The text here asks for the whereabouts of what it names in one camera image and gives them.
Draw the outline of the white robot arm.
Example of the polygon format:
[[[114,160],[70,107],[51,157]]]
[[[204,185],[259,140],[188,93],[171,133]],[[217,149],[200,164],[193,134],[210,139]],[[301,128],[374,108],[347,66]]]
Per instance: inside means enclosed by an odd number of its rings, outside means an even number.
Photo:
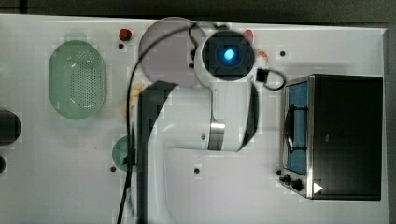
[[[238,152],[254,137],[260,100],[254,77],[255,50],[241,33],[219,29],[194,55],[200,85],[182,88],[156,81],[134,107],[136,148],[135,224],[164,224],[165,151],[168,149]]]

